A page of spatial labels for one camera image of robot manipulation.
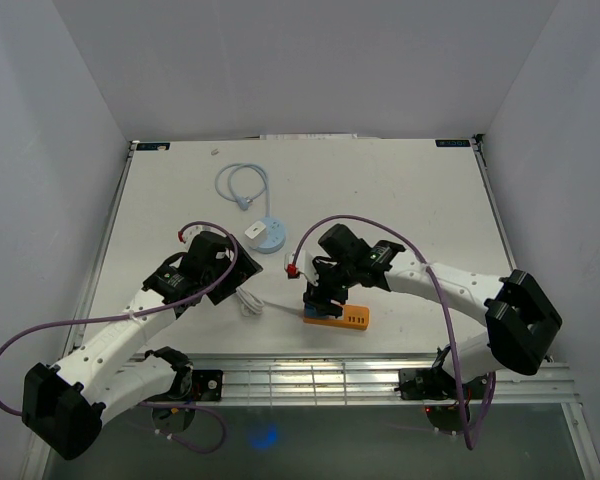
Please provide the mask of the white usb charger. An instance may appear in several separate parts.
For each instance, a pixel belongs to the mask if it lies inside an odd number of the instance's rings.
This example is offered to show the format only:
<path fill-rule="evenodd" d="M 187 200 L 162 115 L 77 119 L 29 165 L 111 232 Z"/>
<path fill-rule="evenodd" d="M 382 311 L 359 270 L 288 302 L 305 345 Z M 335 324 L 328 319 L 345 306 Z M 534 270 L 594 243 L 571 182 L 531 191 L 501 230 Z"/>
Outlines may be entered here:
<path fill-rule="evenodd" d="M 267 239 L 267 226 L 258 220 L 250 225 L 245 231 L 246 244 L 251 249 L 257 249 Z"/>

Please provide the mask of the round light blue socket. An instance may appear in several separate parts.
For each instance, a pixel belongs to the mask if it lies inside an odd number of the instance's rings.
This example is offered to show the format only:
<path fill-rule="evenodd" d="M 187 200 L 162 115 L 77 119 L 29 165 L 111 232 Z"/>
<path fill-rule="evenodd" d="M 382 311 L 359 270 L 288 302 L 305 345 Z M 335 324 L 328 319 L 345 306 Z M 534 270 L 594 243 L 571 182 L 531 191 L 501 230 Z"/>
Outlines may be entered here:
<path fill-rule="evenodd" d="M 262 254 L 273 254 L 281 250 L 287 238 L 284 223 L 278 218 L 266 216 L 261 218 L 257 225 L 264 226 L 265 235 L 258 236 L 259 244 L 254 247 L 254 250 Z"/>

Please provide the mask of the blue cube socket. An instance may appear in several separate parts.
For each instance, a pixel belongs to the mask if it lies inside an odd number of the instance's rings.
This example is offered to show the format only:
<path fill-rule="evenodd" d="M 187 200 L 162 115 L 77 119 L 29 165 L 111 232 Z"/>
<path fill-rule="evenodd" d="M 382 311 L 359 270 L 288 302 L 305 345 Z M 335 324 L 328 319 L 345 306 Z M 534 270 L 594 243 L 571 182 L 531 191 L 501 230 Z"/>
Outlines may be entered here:
<path fill-rule="evenodd" d="M 333 304 L 318 304 L 313 305 L 309 303 L 304 304 L 304 317 L 315 320 L 328 320 L 333 319 L 333 312 L 337 308 Z"/>

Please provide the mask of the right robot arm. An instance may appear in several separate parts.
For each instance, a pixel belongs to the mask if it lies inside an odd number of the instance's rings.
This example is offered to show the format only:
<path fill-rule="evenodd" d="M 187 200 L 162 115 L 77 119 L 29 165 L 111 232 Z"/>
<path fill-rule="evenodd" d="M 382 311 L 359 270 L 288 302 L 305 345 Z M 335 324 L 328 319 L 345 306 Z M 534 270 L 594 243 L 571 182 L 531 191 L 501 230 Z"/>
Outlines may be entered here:
<path fill-rule="evenodd" d="M 431 367 L 401 381 L 405 399 L 451 399 L 502 369 L 533 376 L 563 325 L 539 283 L 522 270 L 497 276 L 428 263 L 406 242 L 369 245 L 344 224 L 332 226 L 318 244 L 323 255 L 297 249 L 286 266 L 289 277 L 307 281 L 303 302 L 310 317 L 342 317 L 350 288 L 361 286 L 436 302 L 445 317 L 456 311 L 483 327 L 464 342 L 450 341 Z"/>

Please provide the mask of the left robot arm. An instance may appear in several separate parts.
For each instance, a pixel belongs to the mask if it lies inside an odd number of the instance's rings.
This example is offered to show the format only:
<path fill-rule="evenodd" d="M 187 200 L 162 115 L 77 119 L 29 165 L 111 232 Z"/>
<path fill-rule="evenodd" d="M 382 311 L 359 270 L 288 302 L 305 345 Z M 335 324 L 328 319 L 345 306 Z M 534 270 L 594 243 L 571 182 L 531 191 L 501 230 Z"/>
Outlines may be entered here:
<path fill-rule="evenodd" d="M 127 363 L 149 340 L 207 297 L 219 304 L 262 267 L 233 236 L 196 234 L 168 257 L 122 313 L 78 350 L 26 374 L 22 421 L 65 460 L 82 455 L 102 427 L 153 397 L 185 402 L 199 393 L 189 357 L 171 347 Z"/>

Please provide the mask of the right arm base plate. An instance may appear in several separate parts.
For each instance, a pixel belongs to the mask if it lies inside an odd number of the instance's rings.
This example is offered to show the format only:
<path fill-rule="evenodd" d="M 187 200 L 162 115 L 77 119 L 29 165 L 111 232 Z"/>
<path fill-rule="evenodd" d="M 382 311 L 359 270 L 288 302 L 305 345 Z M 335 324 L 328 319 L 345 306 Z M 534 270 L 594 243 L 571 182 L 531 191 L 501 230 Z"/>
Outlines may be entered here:
<path fill-rule="evenodd" d="M 465 401 L 482 399 L 489 382 L 488 375 L 479 376 L 463 384 Z M 395 391 L 402 400 L 457 400 L 455 379 L 444 371 L 438 372 L 432 368 L 400 369 L 398 371 L 398 386 Z"/>

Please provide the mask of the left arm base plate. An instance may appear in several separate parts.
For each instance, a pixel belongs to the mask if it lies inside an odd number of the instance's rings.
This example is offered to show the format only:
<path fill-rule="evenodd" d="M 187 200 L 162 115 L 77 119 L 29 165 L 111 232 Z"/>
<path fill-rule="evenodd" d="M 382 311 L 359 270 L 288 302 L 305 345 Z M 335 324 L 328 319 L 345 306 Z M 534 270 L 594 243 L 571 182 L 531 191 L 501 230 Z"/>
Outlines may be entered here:
<path fill-rule="evenodd" d="M 194 369 L 177 373 L 170 388 L 148 398 L 149 402 L 213 402 L 222 398 L 224 372 Z"/>

